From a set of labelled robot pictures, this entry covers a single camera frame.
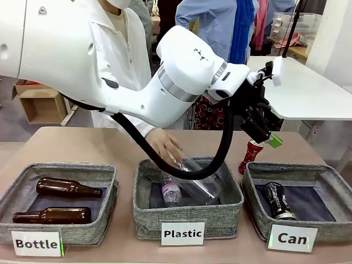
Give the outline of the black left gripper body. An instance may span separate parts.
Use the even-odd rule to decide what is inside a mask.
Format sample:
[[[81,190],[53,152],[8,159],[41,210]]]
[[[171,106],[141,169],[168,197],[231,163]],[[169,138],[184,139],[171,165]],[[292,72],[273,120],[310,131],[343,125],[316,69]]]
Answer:
[[[269,101],[265,98],[263,82],[257,86],[245,81],[235,93],[235,115],[243,120],[252,118],[257,124],[268,131],[280,131],[283,119],[272,112]]]

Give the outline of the white jacket person left hand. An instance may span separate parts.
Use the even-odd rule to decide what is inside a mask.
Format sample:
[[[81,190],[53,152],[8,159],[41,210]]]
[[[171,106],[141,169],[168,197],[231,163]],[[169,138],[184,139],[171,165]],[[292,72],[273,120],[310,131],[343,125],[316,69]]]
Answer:
[[[152,129],[145,137],[146,141],[169,165],[176,168],[174,161],[182,162],[182,148],[176,138],[161,128]]]

